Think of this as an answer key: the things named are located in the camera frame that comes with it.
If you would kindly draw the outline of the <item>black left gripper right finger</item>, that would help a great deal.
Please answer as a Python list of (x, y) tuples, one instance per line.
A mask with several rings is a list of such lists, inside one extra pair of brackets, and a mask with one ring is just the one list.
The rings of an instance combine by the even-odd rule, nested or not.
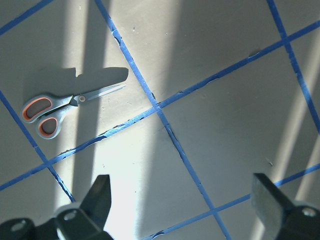
[(280, 230), (295, 208), (292, 201), (264, 173), (253, 174), (251, 203), (267, 230)]

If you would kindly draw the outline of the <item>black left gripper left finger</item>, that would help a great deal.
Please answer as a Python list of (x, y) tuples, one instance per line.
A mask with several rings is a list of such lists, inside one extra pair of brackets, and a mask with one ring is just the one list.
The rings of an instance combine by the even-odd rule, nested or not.
[(98, 175), (79, 207), (103, 229), (111, 209), (111, 181), (108, 174)]

